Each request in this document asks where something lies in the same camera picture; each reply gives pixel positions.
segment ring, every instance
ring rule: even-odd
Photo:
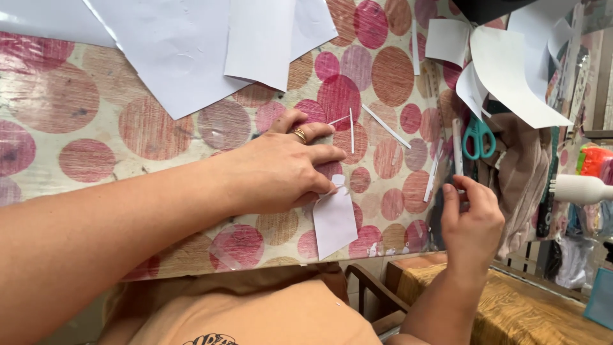
[[[296,128],[292,133],[296,134],[298,138],[302,140],[302,144],[307,144],[307,136],[300,128]]]

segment person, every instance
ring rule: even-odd
[[[0,344],[35,343],[139,263],[225,218],[285,212],[332,191],[334,184],[314,166],[346,154],[307,145],[334,133],[330,125],[291,131],[306,119],[288,110],[262,136],[224,154],[0,208]],[[456,188],[466,192],[460,196]],[[493,192],[467,177],[454,176],[443,190],[447,267],[388,344],[469,343],[504,218]],[[460,213],[462,201],[470,208]],[[152,283],[143,282],[132,296],[152,293],[144,290]],[[321,280],[242,296],[192,293],[141,305],[139,312],[128,300],[98,343],[376,344],[369,323],[339,301]]]

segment hand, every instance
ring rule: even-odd
[[[504,216],[491,189],[466,176],[454,175],[455,186],[465,190],[460,197],[451,184],[443,186],[445,205],[441,219],[450,271],[465,276],[487,274],[498,249]],[[460,213],[460,202],[469,201],[467,212]]]
[[[343,160],[345,152],[332,145],[305,145],[294,133],[287,133],[307,115],[287,110],[270,129],[243,147],[206,159],[230,199],[233,215],[285,212],[312,203],[335,188],[313,166]],[[326,123],[299,126],[306,142],[334,133]]]

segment scissors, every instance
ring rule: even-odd
[[[490,142],[490,149],[488,152],[485,152],[483,146],[483,137],[486,135]],[[474,155],[468,153],[466,149],[468,138],[473,139]],[[496,139],[494,138],[494,134],[485,122],[481,121],[473,112],[470,112],[470,122],[468,122],[464,138],[462,138],[462,153],[470,160],[478,160],[479,158],[490,158],[494,154],[494,150],[496,150]]]

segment white pen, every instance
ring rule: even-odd
[[[455,174],[464,175],[464,163],[462,161],[462,140],[460,138],[460,119],[455,118],[451,122],[451,134],[454,138],[454,162]]]

